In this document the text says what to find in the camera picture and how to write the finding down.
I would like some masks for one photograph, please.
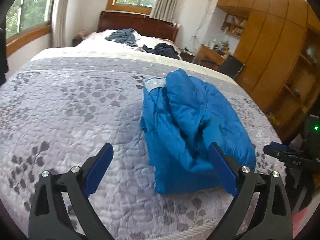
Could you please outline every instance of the quilted bedspread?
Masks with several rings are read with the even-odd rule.
[[[105,142],[113,145],[114,158],[89,201],[115,239],[203,239],[212,232],[232,196],[222,188],[156,194],[154,169],[139,126],[144,80],[164,78],[179,67],[176,64],[188,75],[214,84],[231,103],[256,147],[256,169],[283,174],[283,163],[262,151],[271,141],[279,142],[275,131],[238,85],[223,75],[203,74],[200,66],[191,71],[193,64],[142,54],[38,57],[0,88],[0,198],[26,235],[39,174],[81,166]],[[83,232],[64,197],[74,228]],[[255,204],[256,197],[240,230],[247,226]]]

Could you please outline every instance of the blue jacket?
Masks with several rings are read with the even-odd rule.
[[[240,165],[255,168],[250,138],[214,85],[179,69],[165,80],[146,81],[143,94],[140,124],[156,170],[156,192],[180,194],[220,186],[208,160],[212,142]]]

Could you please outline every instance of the silver screw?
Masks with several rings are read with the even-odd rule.
[[[278,171],[273,171],[272,172],[272,176],[278,178],[280,176],[279,172]]]
[[[243,173],[249,173],[249,172],[250,172],[250,168],[249,168],[248,166],[242,166],[242,167],[241,167],[241,171],[242,171]]]
[[[49,171],[44,171],[44,172],[42,172],[42,177],[47,177],[48,175],[49,175]]]
[[[73,166],[73,167],[71,168],[71,171],[72,171],[73,173],[77,173],[77,172],[80,171],[80,167],[79,167],[79,166]]]

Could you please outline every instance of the chair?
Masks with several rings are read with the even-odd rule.
[[[207,64],[214,64],[218,68],[217,67],[208,67]],[[218,72],[225,74],[225,75],[231,77],[232,79],[235,79],[236,76],[239,75],[239,73],[242,71],[242,69],[245,66],[245,64],[243,64],[240,60],[233,57],[232,55],[229,55],[229,57],[220,66],[218,66],[218,64],[216,62],[211,61],[211,60],[207,60],[207,59],[201,60],[200,65],[214,69],[214,70],[217,68]]]

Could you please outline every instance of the pink fabric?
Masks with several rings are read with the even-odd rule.
[[[308,207],[301,210],[299,213],[292,215],[292,225],[293,225],[293,238],[297,236],[300,232],[301,222],[308,211]]]

